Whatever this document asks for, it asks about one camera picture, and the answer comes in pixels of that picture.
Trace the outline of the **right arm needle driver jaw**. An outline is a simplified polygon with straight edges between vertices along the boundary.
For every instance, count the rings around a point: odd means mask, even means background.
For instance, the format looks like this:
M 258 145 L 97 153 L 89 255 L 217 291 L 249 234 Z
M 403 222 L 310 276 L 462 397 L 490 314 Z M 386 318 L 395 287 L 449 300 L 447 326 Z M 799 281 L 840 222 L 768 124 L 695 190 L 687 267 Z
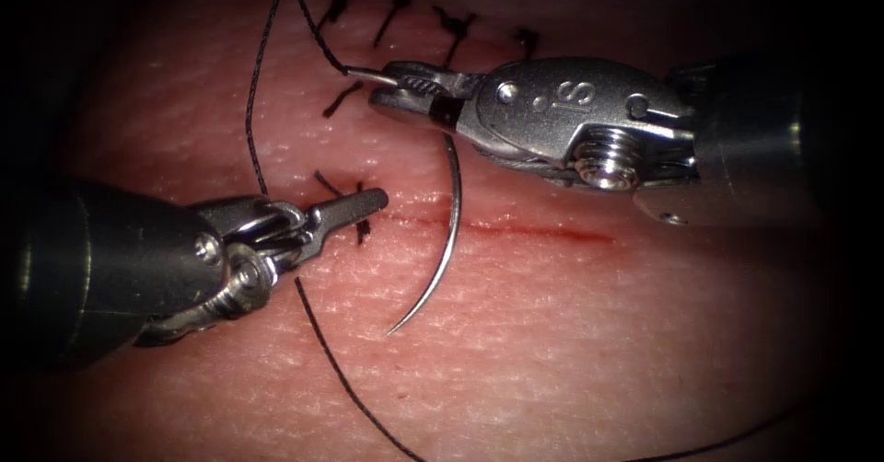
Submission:
M 407 90 L 383 87 L 374 89 L 369 105 L 395 121 L 421 129 L 438 129 L 445 133 L 477 133 L 475 108 L 465 98 L 418 94 Z
M 457 72 L 417 61 L 389 62 L 382 72 L 395 79 L 399 88 L 422 96 L 449 98 L 470 98 L 485 79 L 485 74 Z

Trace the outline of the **right arm needle driver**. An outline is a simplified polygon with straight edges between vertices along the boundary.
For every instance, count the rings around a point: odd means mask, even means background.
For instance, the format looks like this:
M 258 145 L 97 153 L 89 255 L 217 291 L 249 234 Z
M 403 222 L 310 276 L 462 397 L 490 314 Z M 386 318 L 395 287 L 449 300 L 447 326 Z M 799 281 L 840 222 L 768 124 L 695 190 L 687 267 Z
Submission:
M 488 74 L 474 102 L 492 136 L 597 191 L 697 175 L 693 108 L 662 80 L 626 64 L 587 57 L 515 62 Z

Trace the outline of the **left arm needle driver jaw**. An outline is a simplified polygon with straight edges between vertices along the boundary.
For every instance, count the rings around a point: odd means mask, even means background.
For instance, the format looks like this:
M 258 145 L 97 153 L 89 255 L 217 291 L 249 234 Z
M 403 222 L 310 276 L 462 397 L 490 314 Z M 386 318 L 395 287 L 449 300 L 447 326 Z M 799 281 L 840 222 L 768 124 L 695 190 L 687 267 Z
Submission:
M 373 188 L 319 202 L 306 210 L 305 229 L 311 239 L 323 243 L 330 233 L 367 219 L 389 204 L 387 193 Z

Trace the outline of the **left arm needle driver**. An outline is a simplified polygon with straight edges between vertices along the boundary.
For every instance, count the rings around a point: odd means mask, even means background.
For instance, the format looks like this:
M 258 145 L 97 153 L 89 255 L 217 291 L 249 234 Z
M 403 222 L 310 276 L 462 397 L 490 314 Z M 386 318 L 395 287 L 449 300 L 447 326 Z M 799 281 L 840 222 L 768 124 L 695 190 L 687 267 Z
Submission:
M 197 306 L 149 318 L 137 346 L 170 345 L 262 309 L 281 276 L 318 253 L 325 220 L 318 204 L 299 209 L 257 195 L 200 202 L 191 209 L 221 235 L 225 281 Z

